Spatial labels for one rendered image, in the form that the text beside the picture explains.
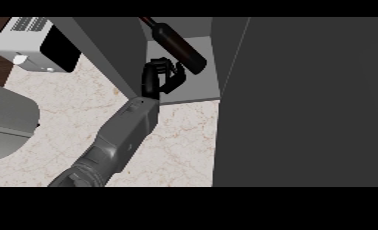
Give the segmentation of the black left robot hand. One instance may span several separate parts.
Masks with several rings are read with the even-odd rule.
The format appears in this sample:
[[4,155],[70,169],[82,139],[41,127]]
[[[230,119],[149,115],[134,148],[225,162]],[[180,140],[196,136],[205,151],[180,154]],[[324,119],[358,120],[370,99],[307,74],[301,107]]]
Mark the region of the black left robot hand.
[[143,67],[141,96],[159,99],[159,93],[169,94],[186,81],[186,72],[180,62],[165,57],[152,59]]

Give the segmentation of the dark wine bottle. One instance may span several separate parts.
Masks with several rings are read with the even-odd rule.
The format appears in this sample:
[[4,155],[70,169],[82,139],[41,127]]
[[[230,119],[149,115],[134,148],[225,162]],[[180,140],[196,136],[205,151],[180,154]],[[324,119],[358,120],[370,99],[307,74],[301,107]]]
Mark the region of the dark wine bottle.
[[165,51],[174,56],[191,74],[197,75],[206,66],[206,59],[183,39],[166,23],[157,23],[150,17],[140,17],[149,26],[152,38]]

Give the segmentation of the grey open cabinet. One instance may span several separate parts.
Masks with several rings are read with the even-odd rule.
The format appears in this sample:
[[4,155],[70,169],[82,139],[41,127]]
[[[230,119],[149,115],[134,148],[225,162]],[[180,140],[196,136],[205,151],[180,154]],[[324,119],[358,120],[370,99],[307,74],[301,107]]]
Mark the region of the grey open cabinet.
[[[160,96],[163,104],[217,100],[236,60],[248,26],[245,17],[157,17],[206,59],[203,71]],[[169,54],[152,40],[150,29],[135,17],[53,17],[50,19],[125,97],[140,94],[144,63]]]

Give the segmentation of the dark grey cabinet door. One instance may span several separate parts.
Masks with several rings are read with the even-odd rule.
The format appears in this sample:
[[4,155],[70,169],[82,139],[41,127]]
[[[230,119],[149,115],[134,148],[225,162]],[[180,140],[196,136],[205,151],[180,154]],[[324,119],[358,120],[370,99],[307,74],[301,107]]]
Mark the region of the dark grey cabinet door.
[[219,102],[217,186],[378,185],[378,19],[255,18]]

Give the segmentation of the white appliance with black door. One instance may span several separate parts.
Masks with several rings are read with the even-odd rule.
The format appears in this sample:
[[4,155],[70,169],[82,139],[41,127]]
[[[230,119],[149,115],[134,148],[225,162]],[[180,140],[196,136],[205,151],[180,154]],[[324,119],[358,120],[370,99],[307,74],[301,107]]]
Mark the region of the white appliance with black door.
[[70,73],[79,55],[45,17],[11,17],[0,28],[0,56],[23,70]]

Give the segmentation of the grey rounded sink basin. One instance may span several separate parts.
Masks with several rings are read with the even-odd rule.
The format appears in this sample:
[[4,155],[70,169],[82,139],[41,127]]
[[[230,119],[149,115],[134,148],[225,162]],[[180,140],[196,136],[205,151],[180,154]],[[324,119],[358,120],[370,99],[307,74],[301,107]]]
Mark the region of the grey rounded sink basin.
[[0,87],[0,159],[23,146],[38,121],[39,109],[33,100]]

